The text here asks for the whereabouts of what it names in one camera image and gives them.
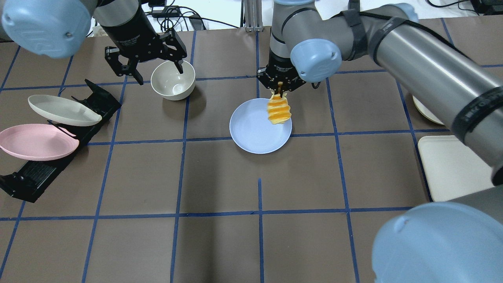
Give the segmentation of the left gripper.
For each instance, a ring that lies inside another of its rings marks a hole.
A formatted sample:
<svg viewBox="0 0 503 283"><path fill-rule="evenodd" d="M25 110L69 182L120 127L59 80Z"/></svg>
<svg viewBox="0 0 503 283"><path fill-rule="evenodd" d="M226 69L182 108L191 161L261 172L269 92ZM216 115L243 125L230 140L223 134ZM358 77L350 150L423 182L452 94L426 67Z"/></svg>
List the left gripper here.
<svg viewBox="0 0 503 283"><path fill-rule="evenodd" d="M105 48L105 60L115 75L131 76L143 85L144 79L137 70L139 62L163 59L175 64L180 74L184 73L183 61L187 49L175 30L158 34L146 16L133 16L129 21L118 26L103 26L116 47ZM122 64L119 56L128 58Z"/></svg>

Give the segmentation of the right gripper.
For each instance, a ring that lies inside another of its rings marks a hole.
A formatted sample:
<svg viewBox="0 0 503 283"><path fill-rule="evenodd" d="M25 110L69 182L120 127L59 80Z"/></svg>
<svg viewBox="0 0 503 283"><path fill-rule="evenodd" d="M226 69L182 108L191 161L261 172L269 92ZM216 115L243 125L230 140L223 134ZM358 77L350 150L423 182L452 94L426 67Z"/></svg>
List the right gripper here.
<svg viewBox="0 0 503 283"><path fill-rule="evenodd" d="M269 55L266 67L257 70L257 78L265 88L275 93L291 92L306 84L291 59L278 55Z"/></svg>

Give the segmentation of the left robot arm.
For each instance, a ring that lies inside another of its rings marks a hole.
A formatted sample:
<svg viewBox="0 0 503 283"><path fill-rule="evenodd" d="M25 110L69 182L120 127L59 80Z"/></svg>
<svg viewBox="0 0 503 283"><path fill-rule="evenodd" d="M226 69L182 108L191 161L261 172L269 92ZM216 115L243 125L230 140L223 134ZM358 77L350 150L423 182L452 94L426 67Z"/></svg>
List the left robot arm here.
<svg viewBox="0 0 503 283"><path fill-rule="evenodd" d="M103 28L114 45L104 58L117 76L143 84L137 65L154 59L173 62L180 74L187 50L174 30L158 34L142 8L144 0L4 0L1 27L26 50L53 59L77 53L91 25Z"/></svg>

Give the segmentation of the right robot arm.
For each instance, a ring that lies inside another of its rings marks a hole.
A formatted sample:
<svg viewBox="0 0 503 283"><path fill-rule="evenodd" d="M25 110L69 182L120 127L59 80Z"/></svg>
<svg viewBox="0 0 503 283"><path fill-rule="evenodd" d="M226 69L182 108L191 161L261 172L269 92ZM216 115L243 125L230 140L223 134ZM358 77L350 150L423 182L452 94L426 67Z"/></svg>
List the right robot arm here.
<svg viewBox="0 0 503 283"><path fill-rule="evenodd" d="M407 3L322 20L312 0L276 0L269 61L257 71L278 94L334 75L368 55L490 168L492 188L423 204L379 229L376 283L502 282L502 80L417 23Z"/></svg>

